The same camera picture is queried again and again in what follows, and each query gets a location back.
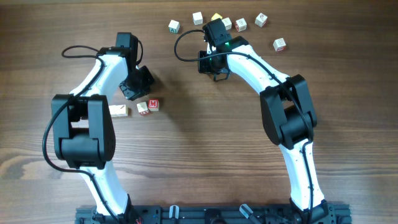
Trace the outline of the blue top spiral block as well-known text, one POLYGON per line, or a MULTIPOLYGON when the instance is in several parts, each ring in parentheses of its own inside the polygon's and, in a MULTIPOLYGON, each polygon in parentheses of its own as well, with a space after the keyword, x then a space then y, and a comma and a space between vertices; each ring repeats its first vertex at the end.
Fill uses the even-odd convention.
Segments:
POLYGON ((149 110, 146 102, 138 103, 137 104, 137 110, 138 110, 138 113, 140 115, 142 115, 142 116, 147 115, 147 114, 150 113, 150 110, 149 110))

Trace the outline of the red top wooden block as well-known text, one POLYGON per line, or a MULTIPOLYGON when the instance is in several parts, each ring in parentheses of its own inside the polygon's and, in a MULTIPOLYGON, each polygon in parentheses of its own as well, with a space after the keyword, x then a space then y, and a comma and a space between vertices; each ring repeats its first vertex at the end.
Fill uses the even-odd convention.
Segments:
POLYGON ((160 109, 159 100, 158 99, 150 99, 148 101, 148 109, 150 111, 159 111, 159 109, 160 109))

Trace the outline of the red letter M block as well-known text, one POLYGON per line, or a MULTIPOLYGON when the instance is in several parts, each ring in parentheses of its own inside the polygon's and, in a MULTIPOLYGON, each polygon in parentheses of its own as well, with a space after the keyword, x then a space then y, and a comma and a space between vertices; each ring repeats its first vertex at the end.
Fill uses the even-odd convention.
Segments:
POLYGON ((129 108, 126 105, 111 105, 109 112, 112 117, 125 117, 129 115, 129 108))

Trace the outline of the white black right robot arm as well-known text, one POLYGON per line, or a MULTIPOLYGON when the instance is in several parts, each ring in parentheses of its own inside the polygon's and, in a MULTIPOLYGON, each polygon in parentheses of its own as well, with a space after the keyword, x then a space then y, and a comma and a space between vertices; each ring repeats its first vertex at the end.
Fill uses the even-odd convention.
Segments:
POLYGON ((279 146, 289 174, 290 198, 295 208, 313 215, 325 198, 313 161, 313 129, 317 117, 306 80, 290 77, 264 61, 246 39, 232 38, 221 19, 203 26, 206 51, 200 52, 202 73, 235 73, 260 97, 262 125, 279 146))

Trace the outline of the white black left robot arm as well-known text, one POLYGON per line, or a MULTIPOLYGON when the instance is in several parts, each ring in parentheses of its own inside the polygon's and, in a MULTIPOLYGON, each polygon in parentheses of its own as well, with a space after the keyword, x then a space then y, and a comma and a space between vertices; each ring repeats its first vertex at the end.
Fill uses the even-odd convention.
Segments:
POLYGON ((109 102, 117 90, 130 101, 150 92, 154 78, 139 65, 142 55, 141 41, 129 32, 119 32, 114 47, 96 50, 86 78, 69 94, 53 97, 42 140, 47 164, 80 174, 95 198, 96 214, 116 221, 126 219, 132 208, 112 163, 116 136, 109 102))

